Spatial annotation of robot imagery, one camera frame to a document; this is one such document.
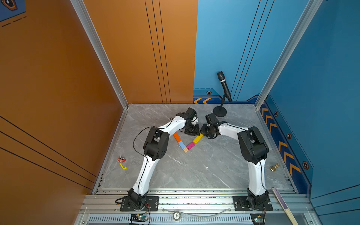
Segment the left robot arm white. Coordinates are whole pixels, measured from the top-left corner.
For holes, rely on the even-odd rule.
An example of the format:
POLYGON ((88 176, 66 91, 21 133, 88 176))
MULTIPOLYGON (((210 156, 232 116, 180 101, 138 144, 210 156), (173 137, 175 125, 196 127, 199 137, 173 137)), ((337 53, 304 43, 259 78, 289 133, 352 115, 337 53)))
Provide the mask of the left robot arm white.
POLYGON ((128 191, 127 196, 115 200, 116 204, 122 204, 126 200, 131 207, 140 211, 148 208, 146 197, 149 185, 158 162, 165 156, 168 148, 170 136, 179 130, 189 136, 200 135, 200 127, 197 112, 193 108, 188 108, 186 112, 180 112, 163 126, 149 127, 149 133, 143 145, 143 163, 138 178, 133 187, 128 191))

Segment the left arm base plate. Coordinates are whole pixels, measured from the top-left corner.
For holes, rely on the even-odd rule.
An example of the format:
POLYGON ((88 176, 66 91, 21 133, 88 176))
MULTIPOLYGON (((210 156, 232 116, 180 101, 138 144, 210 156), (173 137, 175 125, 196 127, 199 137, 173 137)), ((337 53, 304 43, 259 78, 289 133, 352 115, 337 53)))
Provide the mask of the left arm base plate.
POLYGON ((133 200, 129 196, 125 197, 121 203, 121 212, 145 212, 150 208, 151 212, 157 212, 159 207, 159 196, 146 196, 140 200, 133 200))

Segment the blue building block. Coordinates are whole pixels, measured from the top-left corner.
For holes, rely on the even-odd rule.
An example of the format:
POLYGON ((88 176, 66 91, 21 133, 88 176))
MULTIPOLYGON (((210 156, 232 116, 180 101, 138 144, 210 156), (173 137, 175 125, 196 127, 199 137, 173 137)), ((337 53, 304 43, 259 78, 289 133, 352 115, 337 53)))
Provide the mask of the blue building block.
POLYGON ((186 148, 185 144, 182 141, 178 142, 178 144, 182 149, 186 148))

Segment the yellow building block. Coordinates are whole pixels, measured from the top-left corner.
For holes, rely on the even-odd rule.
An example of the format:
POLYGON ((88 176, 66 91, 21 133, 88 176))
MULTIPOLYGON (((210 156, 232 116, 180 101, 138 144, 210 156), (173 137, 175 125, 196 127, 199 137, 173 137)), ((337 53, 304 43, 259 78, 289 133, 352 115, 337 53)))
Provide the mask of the yellow building block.
POLYGON ((203 138, 203 134, 200 134, 199 136, 197 136, 194 140, 193 143, 194 144, 198 144, 198 142, 203 138))

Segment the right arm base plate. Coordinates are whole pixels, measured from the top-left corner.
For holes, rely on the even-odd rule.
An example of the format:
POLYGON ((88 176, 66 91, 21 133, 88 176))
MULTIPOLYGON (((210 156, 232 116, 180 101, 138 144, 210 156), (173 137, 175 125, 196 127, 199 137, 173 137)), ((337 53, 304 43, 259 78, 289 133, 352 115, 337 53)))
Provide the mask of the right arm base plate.
POLYGON ((233 196, 234 209, 239 211, 273 211, 273 206, 268 196, 253 197, 253 196, 233 196))

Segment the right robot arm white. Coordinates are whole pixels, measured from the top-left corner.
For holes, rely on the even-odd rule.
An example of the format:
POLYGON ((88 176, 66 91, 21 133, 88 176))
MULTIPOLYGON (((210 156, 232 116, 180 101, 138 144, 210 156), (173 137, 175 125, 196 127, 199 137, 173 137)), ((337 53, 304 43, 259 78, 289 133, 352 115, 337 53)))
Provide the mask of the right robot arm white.
POLYGON ((270 201, 264 169, 269 147, 258 127, 238 127, 219 121, 214 113, 206 115, 205 119, 207 123, 203 124, 201 133, 207 138, 226 136, 238 140, 241 155, 247 161, 249 171, 247 205, 253 211, 263 210, 270 201))

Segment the orange building block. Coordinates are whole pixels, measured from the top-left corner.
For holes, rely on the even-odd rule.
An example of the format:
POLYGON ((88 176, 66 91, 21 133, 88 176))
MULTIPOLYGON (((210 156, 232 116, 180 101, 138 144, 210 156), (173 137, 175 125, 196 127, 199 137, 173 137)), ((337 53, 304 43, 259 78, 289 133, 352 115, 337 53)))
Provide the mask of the orange building block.
POLYGON ((174 136, 174 138, 176 139, 176 141, 177 141, 178 143, 182 141, 181 138, 179 137, 179 135, 178 135, 177 133, 174 133, 173 136, 174 136))

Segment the pink building block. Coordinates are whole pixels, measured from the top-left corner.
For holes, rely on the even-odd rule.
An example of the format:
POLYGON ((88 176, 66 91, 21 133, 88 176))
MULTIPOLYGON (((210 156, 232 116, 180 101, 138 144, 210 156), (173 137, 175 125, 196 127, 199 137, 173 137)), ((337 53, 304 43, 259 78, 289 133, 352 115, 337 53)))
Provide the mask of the pink building block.
POLYGON ((191 150, 196 144, 191 142, 190 144, 187 145, 187 149, 191 150))

